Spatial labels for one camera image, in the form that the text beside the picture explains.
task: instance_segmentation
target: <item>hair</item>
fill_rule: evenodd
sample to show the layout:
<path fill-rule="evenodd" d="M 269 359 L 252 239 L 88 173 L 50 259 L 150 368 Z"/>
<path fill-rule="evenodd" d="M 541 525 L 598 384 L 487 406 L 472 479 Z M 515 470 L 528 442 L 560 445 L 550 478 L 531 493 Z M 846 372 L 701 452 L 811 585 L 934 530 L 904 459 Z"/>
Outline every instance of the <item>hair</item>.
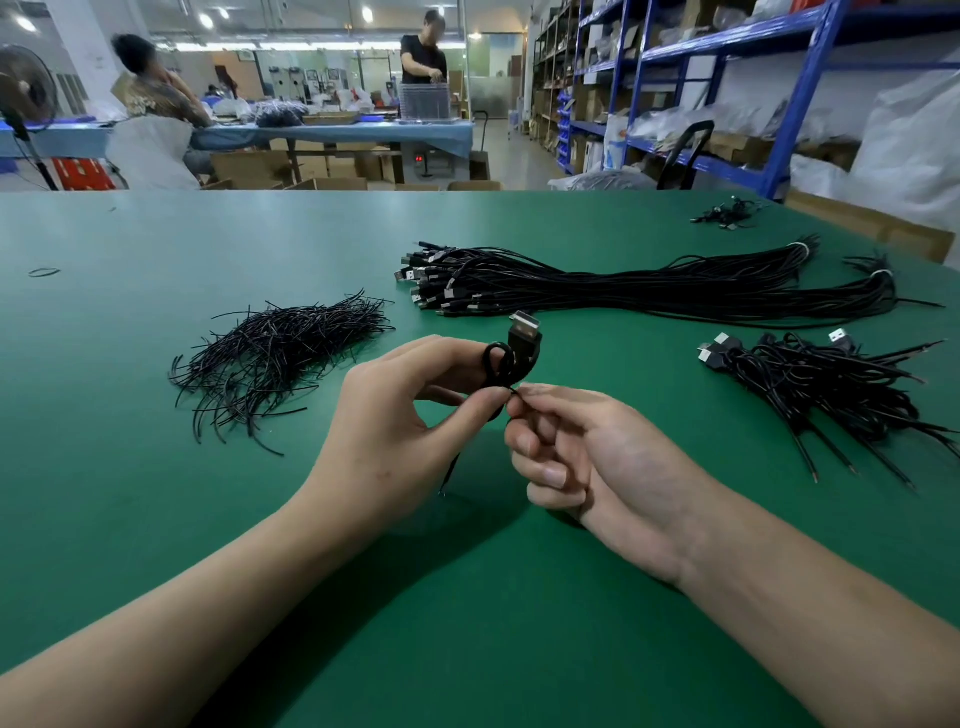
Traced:
<path fill-rule="evenodd" d="M 156 58 L 156 47 L 147 39 L 132 34 L 114 36 L 113 52 L 128 71 L 139 76 Z"/>
<path fill-rule="evenodd" d="M 423 17 L 423 25 L 433 25 L 434 23 L 440 23 L 446 27 L 446 20 L 442 15 L 440 15 L 440 11 L 438 11 L 436 8 L 431 8 Z"/>

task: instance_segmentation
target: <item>hand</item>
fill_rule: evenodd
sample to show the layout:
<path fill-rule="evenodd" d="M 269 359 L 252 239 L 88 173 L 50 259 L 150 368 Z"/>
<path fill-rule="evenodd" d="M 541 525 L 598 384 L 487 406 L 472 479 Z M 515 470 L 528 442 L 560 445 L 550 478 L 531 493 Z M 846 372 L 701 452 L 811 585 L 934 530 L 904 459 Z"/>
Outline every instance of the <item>hand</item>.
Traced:
<path fill-rule="evenodd" d="M 623 402 L 524 384 L 507 405 L 507 446 L 535 505 L 562 509 L 608 548 L 678 584 L 697 516 L 722 486 Z"/>
<path fill-rule="evenodd" d="M 379 532 L 441 484 L 450 462 L 509 389 L 481 389 L 485 344 L 428 336 L 349 371 L 313 472 L 290 505 L 333 509 L 338 525 Z M 496 356 L 503 352 L 494 352 Z M 457 409 L 428 428 L 414 400 Z"/>

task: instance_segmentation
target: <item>right hand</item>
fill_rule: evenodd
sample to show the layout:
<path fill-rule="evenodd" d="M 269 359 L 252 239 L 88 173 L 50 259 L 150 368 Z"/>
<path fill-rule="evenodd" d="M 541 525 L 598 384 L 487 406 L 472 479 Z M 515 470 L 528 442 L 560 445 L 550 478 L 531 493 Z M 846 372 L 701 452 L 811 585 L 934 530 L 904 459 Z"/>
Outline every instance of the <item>right hand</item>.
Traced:
<path fill-rule="evenodd" d="M 523 384 L 507 446 L 535 505 L 565 510 L 608 548 L 680 585 L 698 513 L 722 488 L 632 407 L 599 392 Z"/>

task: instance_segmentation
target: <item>fan stand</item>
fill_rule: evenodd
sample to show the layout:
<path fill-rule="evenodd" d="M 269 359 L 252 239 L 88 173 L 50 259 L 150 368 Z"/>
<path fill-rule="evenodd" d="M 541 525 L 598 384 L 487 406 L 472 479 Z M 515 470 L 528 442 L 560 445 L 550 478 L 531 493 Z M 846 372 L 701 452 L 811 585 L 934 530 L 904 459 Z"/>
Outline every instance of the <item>fan stand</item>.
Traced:
<path fill-rule="evenodd" d="M 57 183 L 54 182 L 54 178 L 51 177 L 50 170 L 47 169 L 46 163 L 40 158 L 39 153 L 36 151 L 34 142 L 30 138 L 30 133 L 27 131 L 27 126 L 23 123 L 23 117 L 12 109 L 5 109 L 3 111 L 3 119 L 10 125 L 10 128 L 13 129 L 13 136 L 26 144 L 27 153 L 30 155 L 31 161 L 34 163 L 37 171 L 43 176 L 47 186 L 50 187 L 51 191 L 59 192 L 60 189 L 57 187 Z"/>

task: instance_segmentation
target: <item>green workbench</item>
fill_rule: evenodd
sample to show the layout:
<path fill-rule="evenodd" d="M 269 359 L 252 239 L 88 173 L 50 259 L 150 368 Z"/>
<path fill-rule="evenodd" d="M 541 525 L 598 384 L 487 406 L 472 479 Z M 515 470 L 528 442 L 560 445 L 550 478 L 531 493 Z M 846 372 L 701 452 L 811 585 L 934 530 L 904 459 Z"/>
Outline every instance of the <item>green workbench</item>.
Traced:
<path fill-rule="evenodd" d="M 693 226 L 722 193 L 227 192 L 0 195 L 0 671 L 185 570 L 266 517 L 320 450 L 343 367 L 272 421 L 197 445 L 167 381 L 176 354 L 232 318 L 335 303 L 396 304 L 374 357 L 430 333 L 494 341 L 506 319 L 418 311 L 393 273 L 418 240 L 498 245 L 567 269 L 659 267 L 819 232 L 804 285 L 852 279 L 871 245 L 776 206 L 754 228 Z M 909 364 L 924 417 L 960 426 L 960 277 L 893 255 L 902 305 L 848 326 L 869 352 L 949 338 Z M 41 266 L 61 268 L 31 279 Z M 533 380 L 635 406 L 707 470 L 953 623 L 960 623 L 960 462 L 916 433 L 887 446 L 909 493 L 850 438 L 862 475 L 814 440 L 814 484 L 760 400 L 697 360 L 721 328 L 623 311 L 541 316 Z M 829 329 L 809 335 L 825 341 Z M 428 421 L 443 415 L 422 409 Z M 432 498 L 311 595 L 241 666 L 202 725 L 810 725 L 790 695 L 686 598 L 586 531 L 529 506 L 505 417 Z M 834 427 L 828 431 L 835 432 Z"/>

